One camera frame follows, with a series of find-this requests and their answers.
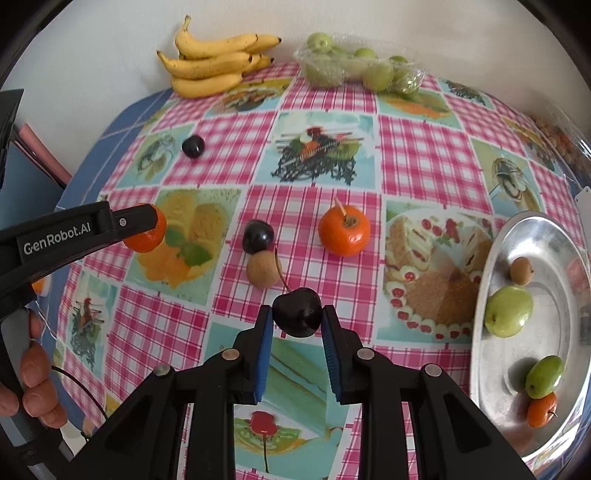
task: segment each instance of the black wire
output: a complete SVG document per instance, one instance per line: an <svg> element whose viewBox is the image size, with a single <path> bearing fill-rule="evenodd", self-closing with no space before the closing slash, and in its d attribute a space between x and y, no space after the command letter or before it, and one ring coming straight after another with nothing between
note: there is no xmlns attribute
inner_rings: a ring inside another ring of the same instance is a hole
<svg viewBox="0 0 591 480"><path fill-rule="evenodd" d="M96 401L96 398L94 398L92 396L92 393L90 393L90 391L88 390L88 388L86 388L84 385L82 385L82 383L80 383L80 381L74 377L74 375L72 375L69 372L66 372L65 370L62 370L60 367L56 367L55 365L51 366L52 370L55 370L56 372L65 375L66 377L68 377L70 380L72 380L73 382L76 383L76 385L78 385L82 390L84 390L84 392L86 393L86 395L88 395L90 397L90 399L95 403L95 405L98 407L98 409L100 410L100 412L103 414L103 416L105 417L105 420L108 419L107 417L107 413L104 411L103 407L100 406L100 403L98 403Z"/></svg>

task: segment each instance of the cherry stem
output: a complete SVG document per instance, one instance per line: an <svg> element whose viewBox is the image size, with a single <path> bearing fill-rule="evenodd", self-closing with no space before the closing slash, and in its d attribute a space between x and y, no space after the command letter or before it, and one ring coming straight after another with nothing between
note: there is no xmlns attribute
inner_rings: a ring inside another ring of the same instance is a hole
<svg viewBox="0 0 591 480"><path fill-rule="evenodd" d="M283 274L281 273L281 264L279 263L279 254L277 253L277 247L275 247L275 266L277 267L277 273L279 273L279 278L283 282L283 285L285 286L287 291L291 291L289 285L287 284L287 282L283 278Z"/></svg>
<svg viewBox="0 0 591 480"><path fill-rule="evenodd" d="M265 473L269 473L269 464L267 463L267 435L262 434L262 451L265 457Z"/></svg>
<svg viewBox="0 0 591 480"><path fill-rule="evenodd" d="M345 217L345 220L347 219L347 212L345 211L345 207L343 207L343 204L340 202L340 200L335 197L335 203L336 206L339 207L340 212L343 214L343 216Z"/></svg>

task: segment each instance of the green fruit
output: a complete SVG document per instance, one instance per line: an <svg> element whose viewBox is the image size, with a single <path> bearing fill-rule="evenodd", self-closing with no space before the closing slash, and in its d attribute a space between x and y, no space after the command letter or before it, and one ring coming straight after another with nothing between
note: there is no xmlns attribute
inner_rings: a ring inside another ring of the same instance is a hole
<svg viewBox="0 0 591 480"><path fill-rule="evenodd" d="M342 50L335 50L334 48L329 52L329 55L333 59L348 59L349 54Z"/></svg>
<svg viewBox="0 0 591 480"><path fill-rule="evenodd" d="M559 356L549 355L536 363L525 377L525 390L531 398L550 395L562 377L564 362Z"/></svg>
<svg viewBox="0 0 591 480"><path fill-rule="evenodd" d="M392 83L394 67L388 61L376 62L363 73L363 86L372 92L384 92Z"/></svg>
<svg viewBox="0 0 591 480"><path fill-rule="evenodd" d="M503 287L488 298L484 312L487 330L497 337L517 335L534 308L531 293L516 286Z"/></svg>
<svg viewBox="0 0 591 480"><path fill-rule="evenodd" d="M347 161L353 158L361 147L360 142L341 142L326 153L333 160Z"/></svg>
<svg viewBox="0 0 591 480"><path fill-rule="evenodd" d="M406 57L403 57L402 55L392 55L388 60L395 61L397 63L408 63Z"/></svg>
<svg viewBox="0 0 591 480"><path fill-rule="evenodd" d="M333 49L332 49L332 53L334 52L339 52L339 53L344 53L347 56L349 55L349 52L347 52L343 47L341 47L340 45L333 45Z"/></svg>
<svg viewBox="0 0 591 480"><path fill-rule="evenodd" d="M326 33L312 33L306 41L308 48L314 53L328 53L332 50L333 41Z"/></svg>
<svg viewBox="0 0 591 480"><path fill-rule="evenodd" d="M343 70L345 78L350 82L360 82L368 68L367 61L356 58L339 59L338 65Z"/></svg>
<svg viewBox="0 0 591 480"><path fill-rule="evenodd" d="M374 52L371 48L358 48L357 50L355 50L355 53L353 54L356 57L363 57L365 59L377 59L378 58L378 54L376 52Z"/></svg>
<svg viewBox="0 0 591 480"><path fill-rule="evenodd" d="M336 75L323 72L312 65L304 65L304 78L310 85L318 88L334 88L342 82Z"/></svg>

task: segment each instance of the small orange fruit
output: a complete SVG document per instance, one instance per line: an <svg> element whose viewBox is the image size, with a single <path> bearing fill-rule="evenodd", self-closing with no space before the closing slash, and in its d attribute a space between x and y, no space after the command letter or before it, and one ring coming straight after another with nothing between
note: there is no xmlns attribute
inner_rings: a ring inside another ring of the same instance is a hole
<svg viewBox="0 0 591 480"><path fill-rule="evenodd" d="M150 204L156 210L156 226L147 232L132 235L123 240L125 246L134 252L144 254L159 246L166 233L166 217L156 205Z"/></svg>
<svg viewBox="0 0 591 480"><path fill-rule="evenodd" d="M539 429L552 420L556 416L557 403L558 399L554 392L537 400L532 400L527 409L527 423L530 424L530 427Z"/></svg>
<svg viewBox="0 0 591 480"><path fill-rule="evenodd" d="M336 204L320 219L320 242L330 253L340 257L357 255L369 242L369 220L352 205L342 205L339 199Z"/></svg>

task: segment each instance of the cake picture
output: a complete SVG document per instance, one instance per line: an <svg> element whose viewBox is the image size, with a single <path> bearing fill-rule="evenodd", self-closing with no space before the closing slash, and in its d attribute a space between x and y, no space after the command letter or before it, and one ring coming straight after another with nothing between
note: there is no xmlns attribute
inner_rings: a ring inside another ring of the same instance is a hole
<svg viewBox="0 0 591 480"><path fill-rule="evenodd" d="M404 326L423 334L413 334L415 341L470 341L491 237L486 219L459 213L414 209L393 216L386 229L383 285L390 324L378 329L378 337L399 339L394 330ZM394 330L382 336L389 327Z"/></svg>

